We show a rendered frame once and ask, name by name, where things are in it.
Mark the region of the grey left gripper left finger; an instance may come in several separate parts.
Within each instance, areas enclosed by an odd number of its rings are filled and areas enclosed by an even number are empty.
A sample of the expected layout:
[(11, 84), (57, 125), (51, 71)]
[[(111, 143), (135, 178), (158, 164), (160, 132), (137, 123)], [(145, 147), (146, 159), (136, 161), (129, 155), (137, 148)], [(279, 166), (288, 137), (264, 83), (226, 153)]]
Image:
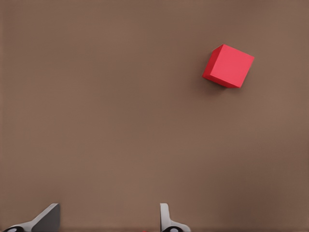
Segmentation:
[(60, 228), (60, 204), (52, 203), (33, 220), (13, 225), (3, 232), (58, 232)]

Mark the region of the red cube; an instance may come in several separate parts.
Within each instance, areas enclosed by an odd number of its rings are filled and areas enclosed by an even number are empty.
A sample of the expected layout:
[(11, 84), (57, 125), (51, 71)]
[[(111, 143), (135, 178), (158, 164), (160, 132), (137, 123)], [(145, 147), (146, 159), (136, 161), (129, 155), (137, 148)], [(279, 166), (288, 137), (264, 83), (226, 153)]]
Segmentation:
[(240, 88), (254, 57), (222, 44), (213, 50), (202, 77), (226, 88)]

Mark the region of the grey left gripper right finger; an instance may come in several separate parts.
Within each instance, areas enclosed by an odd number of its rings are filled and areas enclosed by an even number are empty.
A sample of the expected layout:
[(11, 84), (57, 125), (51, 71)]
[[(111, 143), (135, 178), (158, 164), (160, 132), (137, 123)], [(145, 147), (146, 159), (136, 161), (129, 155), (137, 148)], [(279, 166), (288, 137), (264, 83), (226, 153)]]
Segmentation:
[(160, 232), (191, 232), (191, 229), (185, 224), (173, 221), (168, 204), (160, 203)]

